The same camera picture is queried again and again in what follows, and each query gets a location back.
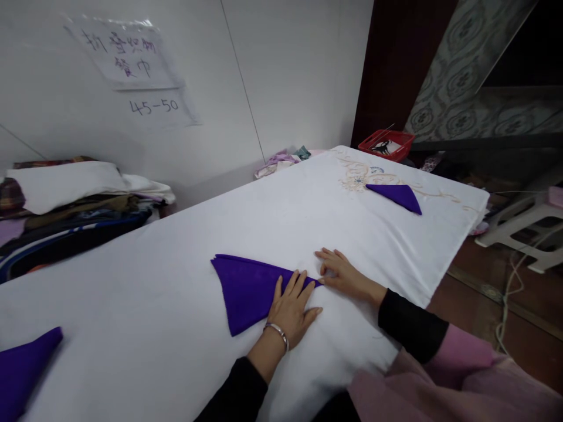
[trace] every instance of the black long-sleeve top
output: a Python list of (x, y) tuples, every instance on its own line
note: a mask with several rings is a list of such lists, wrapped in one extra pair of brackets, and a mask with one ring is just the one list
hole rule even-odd
[[(421, 364), (434, 357), (449, 325), (389, 289), (379, 307), (378, 323)], [(248, 358), (237, 359), (229, 377), (196, 421), (254, 421), (267, 391), (268, 384)], [(315, 422), (343, 420), (359, 421), (347, 392), (333, 397), (314, 419)]]

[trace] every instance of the finger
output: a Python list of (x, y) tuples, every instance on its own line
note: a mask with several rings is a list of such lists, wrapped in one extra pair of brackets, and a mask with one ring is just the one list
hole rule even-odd
[(327, 254), (326, 252), (322, 252), (322, 251), (315, 251), (315, 255), (317, 256), (317, 258), (322, 258), (322, 259), (329, 259), (330, 255)]
[(305, 330), (311, 326), (313, 321), (317, 319), (318, 315), (322, 311), (322, 308), (311, 308), (307, 312), (305, 312), (305, 316), (303, 318), (303, 326), (305, 327)]
[(293, 296), (294, 298), (297, 298), (299, 296), (299, 293), (301, 293), (301, 291), (303, 290), (303, 284), (305, 283), (306, 278), (307, 278), (307, 270), (303, 271), (299, 276), (299, 278), (297, 279), (297, 282), (295, 283), (295, 287), (291, 292), (291, 296)]
[(327, 270), (331, 270), (335, 275), (338, 275), (338, 265), (332, 260), (327, 260), (321, 264), (321, 275), (325, 275)]
[(324, 284), (327, 285), (329, 287), (335, 288), (337, 290), (340, 290), (340, 279), (338, 277), (321, 277), (318, 279), (318, 282), (320, 284)]
[(282, 297), (282, 281), (283, 277), (279, 276), (277, 278), (276, 289), (274, 290), (274, 302), (279, 300)]
[(295, 270), (291, 275), (291, 278), (289, 279), (289, 283), (287, 283), (285, 291), (283, 292), (284, 296), (290, 295), (291, 291), (293, 290), (293, 287), (295, 286), (295, 280), (297, 279), (298, 275), (299, 275), (299, 270)]
[(334, 253), (339, 256), (340, 258), (342, 258), (344, 261), (346, 261), (348, 264), (350, 263), (350, 261), (348, 261), (348, 258), (346, 258), (346, 255), (344, 255), (342, 252), (340, 252), (338, 249), (334, 250)]
[(299, 304), (303, 306), (303, 309), (305, 309), (305, 305), (307, 305), (307, 301), (311, 297), (313, 290), (315, 290), (315, 282), (311, 281), (297, 298), (297, 300), (299, 300)]

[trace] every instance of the patterned curtain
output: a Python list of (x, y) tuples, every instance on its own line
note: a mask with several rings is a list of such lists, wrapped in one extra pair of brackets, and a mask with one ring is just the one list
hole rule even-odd
[(535, 3), (460, 0), (405, 126), (415, 142), (562, 130), (563, 101), (478, 92)]

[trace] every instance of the white wall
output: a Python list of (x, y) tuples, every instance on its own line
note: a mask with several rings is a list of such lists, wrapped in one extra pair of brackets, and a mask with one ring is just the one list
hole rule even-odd
[(373, 0), (223, 4), (266, 158), (349, 146)]
[[(225, 0), (232, 42), (220, 0), (4, 0), (0, 124), (48, 159), (115, 162), (171, 185), (180, 207), (193, 205), (252, 180), (263, 163), (258, 136), (266, 158), (284, 147), (349, 143), (371, 6)], [(147, 133), (133, 124), (124, 94), (66, 33), (62, 12), (149, 19), (203, 125)], [(21, 144), (0, 142), (4, 158), (20, 159)]]
[(4, 170), (12, 168), (12, 163), (42, 159), (37, 152), (0, 126), (0, 181), (3, 179)]

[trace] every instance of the woman's right hand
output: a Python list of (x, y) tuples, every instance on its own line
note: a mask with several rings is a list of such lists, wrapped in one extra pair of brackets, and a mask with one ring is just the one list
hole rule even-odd
[[(346, 256), (336, 249), (333, 252), (323, 248), (321, 251), (316, 251), (315, 255), (324, 260), (320, 271), (323, 277), (318, 279), (319, 283), (335, 288), (351, 298), (370, 302), (379, 308), (387, 293), (385, 287), (356, 270)], [(334, 277), (326, 277), (327, 270), (331, 270)]]

